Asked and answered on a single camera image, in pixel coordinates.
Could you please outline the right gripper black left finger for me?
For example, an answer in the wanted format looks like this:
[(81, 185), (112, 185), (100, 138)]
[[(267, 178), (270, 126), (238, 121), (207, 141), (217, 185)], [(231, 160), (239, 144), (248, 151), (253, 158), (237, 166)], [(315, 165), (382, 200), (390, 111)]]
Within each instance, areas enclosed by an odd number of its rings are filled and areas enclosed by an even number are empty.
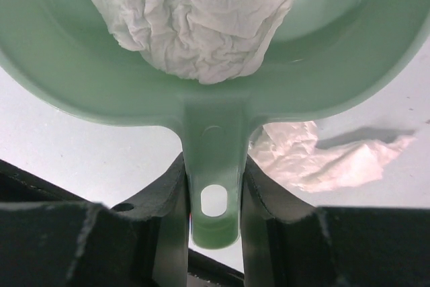
[(183, 155), (158, 179), (112, 209), (138, 234), (132, 276), (143, 286), (186, 286), (188, 184)]

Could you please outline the white paper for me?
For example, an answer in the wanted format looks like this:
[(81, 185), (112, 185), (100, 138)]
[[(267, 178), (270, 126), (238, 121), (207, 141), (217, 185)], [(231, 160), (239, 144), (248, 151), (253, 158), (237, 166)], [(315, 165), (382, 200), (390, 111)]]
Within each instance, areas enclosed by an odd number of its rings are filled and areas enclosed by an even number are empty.
[(276, 122), (253, 133), (248, 154), (285, 189), (327, 192), (381, 179), (385, 166), (414, 139), (412, 133), (395, 132), (387, 141), (365, 136), (320, 149), (315, 122)]
[(109, 33), (158, 70), (202, 84), (253, 74), (294, 0), (91, 0)]

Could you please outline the green dustpan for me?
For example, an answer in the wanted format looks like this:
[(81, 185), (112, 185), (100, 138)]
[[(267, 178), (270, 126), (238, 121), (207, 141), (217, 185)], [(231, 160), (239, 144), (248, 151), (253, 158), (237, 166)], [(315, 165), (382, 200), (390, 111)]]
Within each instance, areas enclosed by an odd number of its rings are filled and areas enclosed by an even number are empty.
[(90, 0), (1, 0), (1, 67), (48, 104), (181, 139), (193, 242), (233, 244), (252, 132), (332, 116), (403, 70), (429, 34), (429, 0), (296, 0), (260, 69), (202, 85), (121, 48)]

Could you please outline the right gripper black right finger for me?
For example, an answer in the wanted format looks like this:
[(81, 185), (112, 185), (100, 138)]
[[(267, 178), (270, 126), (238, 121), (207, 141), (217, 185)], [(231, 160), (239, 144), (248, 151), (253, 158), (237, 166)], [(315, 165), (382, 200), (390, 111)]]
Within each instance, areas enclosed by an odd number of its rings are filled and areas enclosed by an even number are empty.
[(247, 159), (241, 202), (246, 286), (317, 286), (314, 211)]

